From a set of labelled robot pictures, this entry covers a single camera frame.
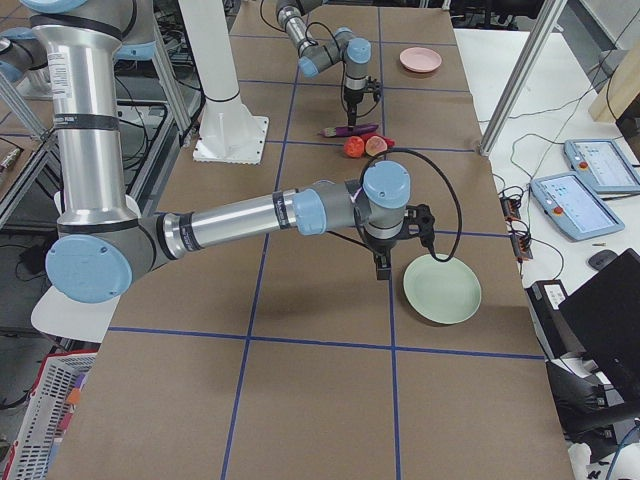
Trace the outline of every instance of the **computer mouse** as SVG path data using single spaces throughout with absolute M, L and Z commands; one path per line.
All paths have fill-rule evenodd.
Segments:
M 596 270 L 602 270 L 604 267 L 618 258 L 618 254 L 613 250 L 600 250 L 598 253 L 589 258 L 588 263 Z

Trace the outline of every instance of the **tablet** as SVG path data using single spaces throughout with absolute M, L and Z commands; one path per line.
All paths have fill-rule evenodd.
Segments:
M 624 228 L 622 220 L 574 172 L 533 180 L 531 192 L 549 218 L 573 240 Z
M 568 140 L 564 153 L 596 193 L 640 192 L 640 175 L 612 140 Z

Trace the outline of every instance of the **table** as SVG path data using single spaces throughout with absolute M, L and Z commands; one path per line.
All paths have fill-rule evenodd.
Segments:
M 409 307 L 402 273 L 425 253 L 417 242 L 394 249 L 389 282 L 375 280 L 368 252 L 331 236 L 287 231 L 195 253 L 122 297 L 48 478 L 572 478 L 490 165 L 474 153 L 480 130 L 448 14 L 323 6 L 310 20 L 372 40 L 384 100 L 366 120 L 451 178 L 478 313 L 441 327 Z M 289 40 L 255 3 L 243 3 L 231 40 L 243 101 L 271 118 L 262 163 L 203 164 L 184 150 L 159 208 L 357 178 L 364 160 L 316 135 L 344 123 L 339 69 L 299 77 Z M 415 44 L 436 49 L 442 68 L 405 72 L 398 54 Z M 402 162 L 446 252 L 446 188 Z
M 526 37 L 526 32 L 456 30 L 456 39 L 460 45 L 474 106 L 480 120 L 491 118 Z M 581 97 L 590 88 L 589 79 L 564 38 L 561 34 L 554 33 L 549 37 L 511 116 L 560 107 Z M 596 123 L 591 119 L 588 109 L 595 98 L 596 93 L 590 91 L 579 104 L 575 102 L 559 111 L 508 120 L 489 157 L 493 171 L 502 176 L 508 185 L 520 185 L 526 188 L 529 179 L 509 162 L 514 141 L 527 133 L 537 133 L 553 140 L 564 122 L 572 115 L 576 104 L 575 114 L 571 116 L 571 120 L 556 141 L 619 137 L 620 131 L 615 124 Z M 618 139 L 616 142 L 633 161 L 635 155 L 624 139 Z M 548 142 L 536 137 L 527 137 L 516 145 L 515 159 L 529 172 L 533 172 L 548 146 Z M 562 146 L 554 145 L 546 155 L 536 178 L 567 171 L 569 166 L 562 153 Z M 608 248 L 621 253 L 629 247 L 640 251 L 638 202 L 637 197 L 609 202 L 609 206 L 622 219 L 626 228 L 612 235 L 582 242 L 567 239 L 548 218 L 545 218 L 542 209 L 535 201 L 533 202 L 529 209 L 532 234 L 535 238 L 554 245 L 562 252 L 565 267 L 560 279 L 569 294 L 596 273 L 588 266 L 587 259 L 597 251 Z M 528 197 L 525 198 L 521 208 L 525 216 L 527 205 Z M 606 243 L 606 247 L 593 245 L 602 242 Z M 525 287 L 537 280 L 553 278 L 560 268 L 558 254 L 549 247 L 534 243 L 532 252 L 534 260 L 525 262 L 523 268 L 522 283 Z

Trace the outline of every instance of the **white table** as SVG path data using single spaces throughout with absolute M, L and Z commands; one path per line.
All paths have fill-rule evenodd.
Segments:
M 527 32 L 456 30 L 462 61 L 480 121 L 491 118 L 527 35 Z M 587 76 L 562 35 L 554 33 L 534 66 L 511 116 L 559 107 L 582 96 L 590 86 Z M 610 139 L 620 136 L 620 131 L 614 124 L 596 123 L 591 119 L 588 108 L 595 97 L 594 91 L 584 97 L 575 115 L 556 141 L 581 138 Z M 502 176 L 508 186 L 519 185 L 526 189 L 529 179 L 509 162 L 513 142 L 527 133 L 537 133 L 550 140 L 555 139 L 564 122 L 574 111 L 576 103 L 560 111 L 508 120 L 490 154 L 494 173 Z M 482 128 L 486 125 L 486 122 L 481 124 Z M 617 143 L 634 161 L 635 156 L 624 139 L 617 140 Z M 527 171 L 533 172 L 549 145 L 548 142 L 536 137 L 527 137 L 517 143 L 514 158 Z M 569 170 L 569 165 L 562 153 L 562 146 L 553 145 L 536 178 Z M 499 189 L 502 188 L 500 181 L 497 181 L 496 185 Z M 528 198 L 521 208 L 525 220 L 527 202 Z M 621 253 L 629 247 L 640 251 L 640 221 L 637 220 L 640 198 L 617 200 L 608 204 L 622 219 L 626 228 L 612 235 L 575 242 L 560 233 L 546 218 L 539 205 L 535 201 L 532 202 L 530 208 L 532 235 L 534 238 L 554 245 L 564 255 L 565 267 L 560 279 L 569 294 L 596 273 L 586 262 L 597 251 L 608 248 Z M 606 246 L 593 246 L 593 243 L 606 243 Z M 560 257 L 549 247 L 534 242 L 532 252 L 534 260 L 525 262 L 523 267 L 522 282 L 525 287 L 537 280 L 553 278 L 560 269 Z

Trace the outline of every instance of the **basket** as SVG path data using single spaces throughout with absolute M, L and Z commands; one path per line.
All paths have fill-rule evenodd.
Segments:
M 44 360 L 2 480 L 46 478 L 53 441 L 64 434 L 58 425 L 71 408 L 65 400 L 78 376 L 91 369 L 95 357 L 95 352 L 82 352 L 49 355 Z

